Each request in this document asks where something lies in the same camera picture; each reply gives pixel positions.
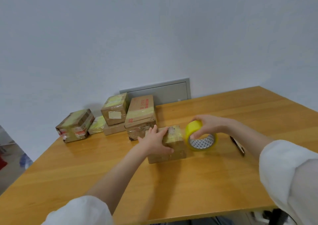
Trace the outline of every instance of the flat cardboard box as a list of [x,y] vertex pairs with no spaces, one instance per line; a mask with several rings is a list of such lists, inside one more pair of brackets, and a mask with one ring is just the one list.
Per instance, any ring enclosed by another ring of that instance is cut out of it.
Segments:
[[90,109],[70,113],[59,125],[55,127],[65,143],[82,140],[88,137],[88,128],[94,121]]
[[137,137],[145,137],[150,127],[156,124],[154,99],[152,95],[145,95],[131,99],[125,128],[130,140],[137,140]]
[[171,155],[149,155],[149,164],[169,160],[183,159],[187,157],[186,146],[183,140],[183,135],[180,126],[170,126],[168,128],[168,132],[163,137],[162,144],[164,146],[173,148],[175,151]]
[[103,132],[103,129],[105,127],[106,121],[103,116],[98,116],[94,119],[94,122],[88,129],[88,133],[90,135]]
[[120,124],[112,125],[112,126],[108,126],[107,124],[105,124],[104,129],[103,129],[105,135],[111,135],[111,134],[115,134],[115,133],[122,132],[125,130],[126,130],[126,128],[125,128],[124,122],[120,123]]
[[111,96],[107,99],[101,113],[107,122],[107,125],[123,123],[129,107],[129,98],[127,93]]

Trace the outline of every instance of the wooden tabletop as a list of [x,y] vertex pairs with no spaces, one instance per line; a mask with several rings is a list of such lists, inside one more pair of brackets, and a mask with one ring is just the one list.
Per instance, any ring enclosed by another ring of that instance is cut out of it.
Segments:
[[[158,126],[180,125],[196,114],[233,118],[318,152],[318,113],[261,87],[157,106]],[[0,197],[0,224],[40,224],[47,214],[83,195],[136,144],[126,132],[64,144],[59,138]],[[148,164],[130,181],[114,214],[116,224],[149,224],[272,208],[258,164],[242,157],[229,136],[207,152]]]

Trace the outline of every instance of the person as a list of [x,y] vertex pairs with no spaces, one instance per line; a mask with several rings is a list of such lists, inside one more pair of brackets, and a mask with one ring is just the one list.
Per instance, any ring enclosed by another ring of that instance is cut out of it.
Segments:
[[[259,160],[260,181],[275,204],[297,224],[318,224],[318,154],[285,140],[273,140],[228,118],[197,115],[202,128],[191,135],[225,133]],[[112,215],[137,168],[150,154],[172,154],[162,145],[168,128],[149,129],[145,138],[87,193],[51,212],[43,224],[113,224]]]

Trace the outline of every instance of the person's left hand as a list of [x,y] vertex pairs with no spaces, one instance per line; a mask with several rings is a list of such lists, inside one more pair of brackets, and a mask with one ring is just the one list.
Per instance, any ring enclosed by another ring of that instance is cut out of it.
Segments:
[[165,127],[162,131],[157,133],[157,125],[154,125],[153,128],[149,128],[146,131],[145,138],[138,137],[138,141],[141,145],[146,146],[148,154],[167,154],[170,155],[174,152],[171,147],[165,147],[162,144],[163,136],[167,133],[168,127]]

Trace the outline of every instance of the forearm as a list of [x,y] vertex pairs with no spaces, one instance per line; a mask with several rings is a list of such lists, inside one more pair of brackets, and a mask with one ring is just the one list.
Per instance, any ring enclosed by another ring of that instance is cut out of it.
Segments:
[[264,147],[273,142],[272,138],[232,119],[228,120],[226,133],[236,139],[257,160]]
[[113,214],[130,179],[147,155],[146,147],[137,144],[86,195],[95,196],[105,202]]

